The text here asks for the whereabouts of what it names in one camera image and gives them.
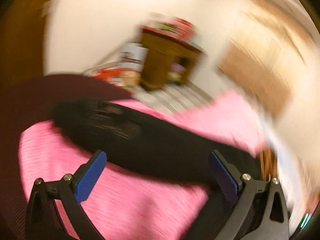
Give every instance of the blue clip pad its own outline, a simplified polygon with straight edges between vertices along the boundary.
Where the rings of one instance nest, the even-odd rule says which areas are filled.
[[[84,165],[85,169],[78,169],[81,176],[76,180],[74,190],[74,196],[78,204],[88,199],[94,185],[97,183],[103,169],[105,168],[106,163],[107,155],[105,152],[100,151],[96,152],[88,163]]]
[[[239,175],[239,183],[234,179],[232,174],[228,171],[229,166],[227,161],[222,157],[219,152],[211,152],[209,155],[209,165],[212,168],[215,179],[220,186],[225,198],[236,204],[239,200],[238,193],[242,189],[242,183],[240,181],[241,174],[238,172],[236,176]]]

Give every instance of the pink fabric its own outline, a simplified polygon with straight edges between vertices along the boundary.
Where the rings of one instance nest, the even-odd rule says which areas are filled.
[[[178,114],[161,114],[134,100],[120,100],[117,104],[150,114],[185,130],[217,142],[248,151],[253,157],[264,144],[259,117],[248,102],[230,91],[207,106]]]
[[[161,114],[134,100],[117,103],[252,153],[263,143],[262,131],[254,125],[256,114],[234,92],[202,109],[176,115]],[[28,199],[36,178],[61,179],[87,162],[90,154],[66,141],[47,121],[22,133],[19,158]],[[190,226],[206,200],[200,186],[151,181],[108,163],[82,207],[107,240],[174,240]],[[77,238],[61,203],[57,205],[68,233]]]

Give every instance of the green light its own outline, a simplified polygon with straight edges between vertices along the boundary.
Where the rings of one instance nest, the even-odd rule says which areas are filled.
[[[309,222],[310,218],[311,218],[311,214],[309,214],[308,219],[307,219],[306,223],[304,224],[303,228],[304,228],[304,227],[306,226],[306,224]]]
[[[303,220],[303,222],[302,222],[302,224],[301,224],[300,228],[302,228],[302,227],[303,227],[304,222],[307,220],[308,215],[309,215],[308,213],[305,215],[304,220]]]

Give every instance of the metal screw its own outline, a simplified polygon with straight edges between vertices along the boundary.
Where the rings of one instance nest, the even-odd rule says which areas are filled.
[[[250,176],[250,174],[245,173],[245,174],[242,175],[242,178],[243,178],[244,180],[246,180],[246,181],[249,181],[249,180],[251,179],[251,176]]]
[[[273,178],[273,179],[272,179],[272,182],[273,182],[274,184],[276,184],[276,185],[280,183],[280,181],[279,181],[278,178]]]
[[[41,182],[42,182],[42,179],[36,179],[36,180],[35,180],[35,184],[36,184],[36,185],[41,184]]]
[[[65,181],[71,180],[71,179],[72,179],[72,174],[66,174],[66,175],[64,175],[64,176],[63,176],[63,179],[64,179]]]

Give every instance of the wooden cabinet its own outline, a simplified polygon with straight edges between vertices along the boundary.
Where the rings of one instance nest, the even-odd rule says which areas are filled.
[[[141,44],[148,49],[141,73],[141,85],[146,90],[161,89],[168,82],[172,64],[181,59],[186,70],[180,82],[186,83],[202,53],[197,47],[150,29],[142,29]]]

